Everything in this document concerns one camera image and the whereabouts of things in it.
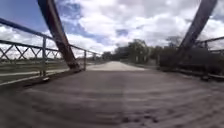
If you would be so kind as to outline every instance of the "metal girder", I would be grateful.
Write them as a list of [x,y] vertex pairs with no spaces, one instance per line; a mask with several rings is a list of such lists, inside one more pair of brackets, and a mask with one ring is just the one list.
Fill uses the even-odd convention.
[[79,68],[63,30],[54,0],[38,0],[38,4],[47,26],[56,40],[56,45],[70,69]]
[[223,39],[224,39],[224,36],[217,37],[217,38],[211,38],[211,39],[208,39],[208,40],[199,41],[198,43],[209,43],[209,42],[213,42],[213,41],[217,41],[217,40],[223,40]]
[[177,64],[181,58],[184,58],[185,54],[196,43],[196,39],[200,35],[201,31],[205,27],[210,15],[212,14],[217,0],[202,0],[199,9],[194,17],[194,20],[185,35],[177,53],[174,55],[171,66]]

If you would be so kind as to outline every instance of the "cloud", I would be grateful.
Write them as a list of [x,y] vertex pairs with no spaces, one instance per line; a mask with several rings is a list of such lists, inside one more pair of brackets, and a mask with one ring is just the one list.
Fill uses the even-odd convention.
[[[169,36],[184,37],[201,0],[65,0],[62,6],[78,4],[77,22],[87,33],[103,36],[102,44],[125,45],[135,38],[148,45],[167,45]],[[224,35],[224,2],[219,0],[203,37]],[[127,35],[117,35],[117,30]]]

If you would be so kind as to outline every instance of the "metal railing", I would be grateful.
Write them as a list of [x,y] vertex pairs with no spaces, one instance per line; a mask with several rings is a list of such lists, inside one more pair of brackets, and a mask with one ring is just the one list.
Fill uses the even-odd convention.
[[[42,46],[34,46],[12,41],[0,40],[0,84],[31,76],[45,77],[48,74],[69,70],[58,49],[47,47],[47,41],[61,42],[24,26],[0,18],[0,24],[42,38]],[[71,47],[80,70],[86,70],[90,62],[97,61],[98,53],[74,46]]]

